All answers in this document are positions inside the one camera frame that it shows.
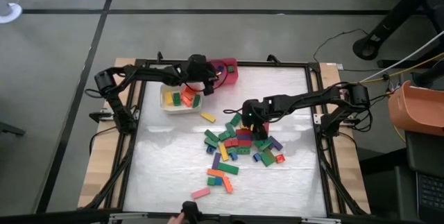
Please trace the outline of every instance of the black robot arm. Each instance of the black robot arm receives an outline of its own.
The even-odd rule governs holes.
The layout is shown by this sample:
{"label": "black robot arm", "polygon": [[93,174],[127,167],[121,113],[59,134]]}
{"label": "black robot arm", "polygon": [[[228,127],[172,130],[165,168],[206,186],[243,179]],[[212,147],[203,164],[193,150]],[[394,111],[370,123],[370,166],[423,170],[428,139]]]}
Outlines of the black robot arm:
{"label": "black robot arm", "polygon": [[[120,84],[116,84],[115,74],[124,77]],[[130,110],[123,106],[119,93],[125,90],[132,81],[155,81],[169,86],[202,82],[204,95],[209,95],[214,92],[213,85],[214,81],[218,79],[218,75],[204,55],[192,55],[184,64],[168,66],[163,69],[133,65],[111,67],[99,72],[94,79],[100,95],[110,104],[114,112],[113,119],[117,130],[122,133],[131,133],[136,127],[136,122]]]}
{"label": "black robot arm", "polygon": [[335,104],[338,108],[321,117],[321,132],[332,137],[338,135],[339,124],[352,113],[368,110],[370,99],[367,88],[352,83],[339,83],[327,89],[297,96],[275,95],[264,97],[262,102],[251,99],[242,105],[242,123],[253,134],[266,139],[264,123],[275,123],[297,109],[323,104]]}

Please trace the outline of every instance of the green block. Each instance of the green block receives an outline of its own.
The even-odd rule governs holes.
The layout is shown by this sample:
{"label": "green block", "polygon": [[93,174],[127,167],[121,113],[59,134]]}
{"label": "green block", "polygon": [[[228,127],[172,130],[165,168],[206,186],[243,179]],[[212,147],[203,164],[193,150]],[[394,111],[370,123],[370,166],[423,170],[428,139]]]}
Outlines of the green block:
{"label": "green block", "polygon": [[229,164],[224,164],[223,162],[219,162],[219,165],[217,166],[218,170],[225,171],[227,173],[231,173],[233,175],[237,175],[239,172],[239,168],[236,166],[231,166]]}
{"label": "green block", "polygon": [[174,106],[180,106],[180,93],[173,93],[173,104]]}
{"label": "green block", "polygon": [[214,186],[216,184],[216,178],[208,178],[207,185]]}
{"label": "green block", "polygon": [[236,131],[234,131],[234,128],[231,125],[231,123],[226,123],[225,127],[227,128],[228,132],[230,133],[230,137],[231,138],[235,138],[236,137]]}
{"label": "green block", "polygon": [[237,154],[238,155],[249,155],[250,154],[250,147],[237,147]]}
{"label": "green block", "polygon": [[264,149],[264,153],[265,153],[268,157],[270,157],[270,159],[271,159],[273,162],[276,162],[276,157],[272,154],[271,149],[269,149],[269,148]]}
{"label": "green block", "polygon": [[270,146],[270,144],[272,144],[273,142],[272,141],[265,141],[264,142],[264,144],[262,144],[260,147],[259,147],[259,149],[261,150],[261,151],[264,151],[264,149],[266,149],[266,148],[268,148],[269,146]]}
{"label": "green block", "polygon": [[264,140],[254,141],[254,143],[256,147],[260,148],[262,145],[265,144],[265,141]]}
{"label": "green block", "polygon": [[264,152],[260,153],[261,156],[261,160],[264,163],[265,166],[269,166],[270,164],[273,163],[273,160],[270,159],[270,157],[268,157],[268,155]]}
{"label": "green block", "polygon": [[232,126],[236,127],[241,121],[242,116],[239,113],[236,113],[233,119],[231,119],[230,123]]}
{"label": "green block", "polygon": [[234,73],[234,66],[228,66],[228,73]]}
{"label": "green block", "polygon": [[199,106],[199,102],[200,102],[200,95],[197,94],[197,95],[194,96],[193,107],[198,107]]}
{"label": "green block", "polygon": [[207,137],[209,137],[211,140],[215,141],[216,143],[219,141],[219,138],[213,132],[206,130],[204,133]]}
{"label": "green block", "polygon": [[236,153],[237,153],[237,149],[236,149],[235,147],[227,148],[227,153],[228,153],[228,154],[231,154],[231,153],[233,153],[233,152],[236,152]]}
{"label": "green block", "polygon": [[229,132],[224,131],[221,134],[219,134],[219,139],[221,141],[225,141],[228,138],[230,138],[230,133]]}
{"label": "green block", "polygon": [[213,147],[215,147],[215,148],[217,148],[217,142],[216,141],[213,141],[213,140],[211,140],[210,138],[205,138],[205,141],[204,141],[206,144],[208,144],[208,145],[210,145],[210,146],[213,146]]}

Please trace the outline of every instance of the white cable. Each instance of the white cable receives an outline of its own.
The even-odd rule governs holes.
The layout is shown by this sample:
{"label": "white cable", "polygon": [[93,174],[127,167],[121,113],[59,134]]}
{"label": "white cable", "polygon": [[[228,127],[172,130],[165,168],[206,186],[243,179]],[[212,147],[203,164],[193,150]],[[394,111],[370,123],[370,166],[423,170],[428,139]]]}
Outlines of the white cable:
{"label": "white cable", "polygon": [[430,41],[428,41],[427,43],[425,43],[425,45],[423,45],[422,47],[420,47],[418,50],[414,51],[412,54],[408,55],[407,57],[401,59],[400,61],[396,62],[395,64],[392,64],[390,67],[387,67],[387,68],[385,68],[385,69],[383,69],[383,70],[381,70],[381,71],[378,71],[377,73],[373,74],[372,76],[369,76],[368,78],[361,80],[361,83],[364,82],[364,81],[366,81],[366,80],[369,80],[370,78],[372,78],[372,77],[374,77],[374,76],[377,76],[377,75],[379,75],[379,74],[381,74],[381,73],[383,73],[383,72],[385,72],[385,71],[387,71],[387,70],[389,70],[389,69],[391,69],[391,68],[397,66],[398,64],[404,62],[405,60],[408,60],[409,58],[413,57],[413,56],[416,55],[418,52],[422,51],[422,50],[423,50],[426,46],[428,46],[430,43],[432,43],[432,42],[435,41],[437,38],[439,38],[442,34],[444,34],[444,31],[442,31],[441,33],[439,33],[437,36],[435,36],[434,38],[432,38]]}

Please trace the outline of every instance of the orange container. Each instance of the orange container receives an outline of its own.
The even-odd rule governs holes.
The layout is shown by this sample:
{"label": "orange container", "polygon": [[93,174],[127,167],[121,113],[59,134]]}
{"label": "orange container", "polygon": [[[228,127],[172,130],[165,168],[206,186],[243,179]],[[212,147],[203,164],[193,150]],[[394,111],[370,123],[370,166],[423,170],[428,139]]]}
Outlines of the orange container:
{"label": "orange container", "polygon": [[444,92],[406,81],[388,100],[392,123],[403,130],[444,136]]}

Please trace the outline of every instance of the black floor stripe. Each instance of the black floor stripe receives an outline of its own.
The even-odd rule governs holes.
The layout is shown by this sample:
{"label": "black floor stripe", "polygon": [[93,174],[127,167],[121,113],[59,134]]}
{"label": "black floor stripe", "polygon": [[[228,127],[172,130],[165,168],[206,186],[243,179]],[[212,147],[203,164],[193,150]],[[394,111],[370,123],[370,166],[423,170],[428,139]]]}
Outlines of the black floor stripe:
{"label": "black floor stripe", "polygon": [[43,15],[100,15],[103,9],[23,9],[24,14]]}
{"label": "black floor stripe", "polygon": [[[38,15],[387,15],[390,10],[274,10],[274,9],[24,9]],[[425,15],[422,10],[413,15]]]}
{"label": "black floor stripe", "polygon": [[80,80],[76,88],[76,92],[74,93],[73,100],[71,102],[71,105],[69,106],[67,118],[65,119],[63,129],[58,140],[57,151],[55,152],[55,156],[43,188],[42,196],[40,197],[40,201],[36,209],[37,213],[46,212],[49,201],[51,200],[51,194],[53,192],[54,186],[56,185],[57,175],[62,165],[63,156],[65,155],[65,151],[68,147],[69,137],[71,136],[71,131],[74,126],[74,121],[76,120],[77,111],[82,100],[83,91],[85,90],[87,79],[89,77],[89,73],[91,71],[91,67],[96,56],[97,46],[99,45],[103,28],[106,22],[106,12],[110,9],[111,1],[112,0],[106,0],[103,7],[103,13],[101,14],[101,17],[97,24],[96,32],[94,34],[94,37],[92,38],[91,48],[89,49],[88,56],[85,61],[85,66],[80,75]]}
{"label": "black floor stripe", "polygon": [[[387,15],[390,10],[111,9],[111,15]],[[424,15],[417,11],[413,15]]]}

